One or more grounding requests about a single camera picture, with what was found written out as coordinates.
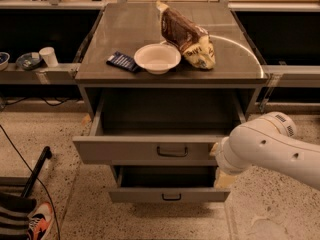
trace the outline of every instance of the brown snack bag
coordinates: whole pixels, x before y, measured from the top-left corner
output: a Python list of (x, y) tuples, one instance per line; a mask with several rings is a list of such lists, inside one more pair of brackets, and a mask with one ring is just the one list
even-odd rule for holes
[(160, 11), (161, 35), (166, 41), (176, 46), (194, 67), (213, 69), (214, 48), (208, 31), (160, 1), (157, 8)]

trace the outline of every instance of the drawer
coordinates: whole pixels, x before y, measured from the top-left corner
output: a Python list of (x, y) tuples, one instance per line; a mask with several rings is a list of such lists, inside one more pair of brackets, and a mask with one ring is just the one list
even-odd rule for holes
[(214, 189), (216, 167), (117, 167), (118, 188), (110, 189), (113, 202), (224, 202), (227, 189)]
[(106, 88), (73, 142), (84, 163), (216, 165), (212, 146), (239, 123), (233, 101), (224, 89)]

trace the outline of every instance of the black metal stand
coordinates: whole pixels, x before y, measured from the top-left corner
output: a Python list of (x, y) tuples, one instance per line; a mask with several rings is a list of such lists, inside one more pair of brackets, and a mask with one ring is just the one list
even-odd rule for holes
[(0, 177), (0, 185), (2, 186), (15, 186), (21, 187), (24, 186), (24, 189), (21, 193), (21, 197), (28, 197), (30, 195), (31, 189), (38, 178), (38, 175), (42, 169), (44, 161), (46, 158), (50, 159), (52, 157), (52, 153), (50, 147), (44, 147), (36, 166), (34, 167), (29, 178), (23, 177)]

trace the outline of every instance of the person's foot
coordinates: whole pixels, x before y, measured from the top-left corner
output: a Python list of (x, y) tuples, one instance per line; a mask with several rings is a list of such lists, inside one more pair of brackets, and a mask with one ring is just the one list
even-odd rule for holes
[(44, 240), (51, 229), (53, 220), (53, 210), (50, 203), (41, 204), (30, 219), (28, 239)]

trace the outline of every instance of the bowl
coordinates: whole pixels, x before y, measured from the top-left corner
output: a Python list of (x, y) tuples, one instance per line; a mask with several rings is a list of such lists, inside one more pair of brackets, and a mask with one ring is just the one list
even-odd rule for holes
[(33, 70), (41, 66), (43, 59), (38, 52), (30, 52), (21, 55), (16, 64), (24, 70)]
[(177, 48), (169, 44), (149, 44), (135, 53), (134, 60), (149, 73), (160, 75), (177, 66), (181, 54)]
[(0, 71), (5, 70), (9, 64), (10, 55), (6, 52), (0, 52)]

